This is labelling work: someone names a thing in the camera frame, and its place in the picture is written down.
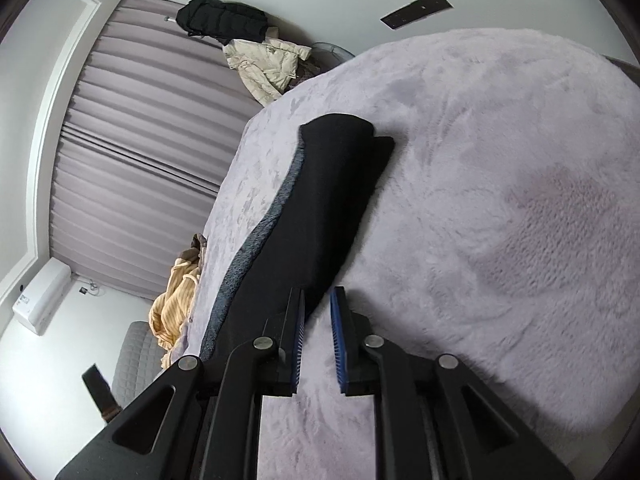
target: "white air conditioner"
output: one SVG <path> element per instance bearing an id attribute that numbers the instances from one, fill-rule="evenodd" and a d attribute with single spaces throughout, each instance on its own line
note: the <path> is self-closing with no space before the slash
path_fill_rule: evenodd
<path id="1" fill-rule="evenodd" d="M 16 319 L 33 333 L 41 335 L 70 281 L 71 268 L 51 258 L 14 303 Z"/>

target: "beige jacket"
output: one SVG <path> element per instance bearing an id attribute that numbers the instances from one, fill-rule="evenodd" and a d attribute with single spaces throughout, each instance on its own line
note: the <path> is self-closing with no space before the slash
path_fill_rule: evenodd
<path id="1" fill-rule="evenodd" d="M 242 82 L 262 105 L 282 96 L 289 81 L 296 77 L 298 58 L 308 59 L 311 49 L 277 38 L 263 43 L 232 40 L 222 49 L 226 62 L 238 70 Z"/>

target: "bed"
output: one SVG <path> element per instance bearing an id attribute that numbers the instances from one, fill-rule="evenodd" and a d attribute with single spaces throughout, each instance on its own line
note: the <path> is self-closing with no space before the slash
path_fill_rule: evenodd
<path id="1" fill-rule="evenodd" d="M 180 348 L 200 354 L 234 255 L 297 131 L 343 112 L 396 150 L 336 283 L 407 351 L 461 356 L 565 462 L 640 379 L 640 90 L 590 49 L 532 30 L 376 47 L 254 117 L 207 221 Z M 266 399 L 264 478 L 373 478 L 369 399 L 335 382 L 326 298 L 292 399 Z"/>

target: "curtain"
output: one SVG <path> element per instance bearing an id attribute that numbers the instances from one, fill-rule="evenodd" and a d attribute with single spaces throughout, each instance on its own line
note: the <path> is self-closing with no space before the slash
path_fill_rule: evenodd
<path id="1" fill-rule="evenodd" d="M 247 121 L 261 110 L 220 44 L 123 0 L 71 98 L 54 165 L 50 252 L 74 272 L 154 298 L 202 232 Z"/>

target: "gray sofa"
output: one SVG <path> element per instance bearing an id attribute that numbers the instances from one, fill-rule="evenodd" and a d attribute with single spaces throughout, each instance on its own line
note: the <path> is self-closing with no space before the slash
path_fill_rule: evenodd
<path id="1" fill-rule="evenodd" d="M 162 372 L 166 350 L 158 346 L 149 323 L 134 321 L 122 343 L 111 391 L 120 406 L 127 406 Z"/>

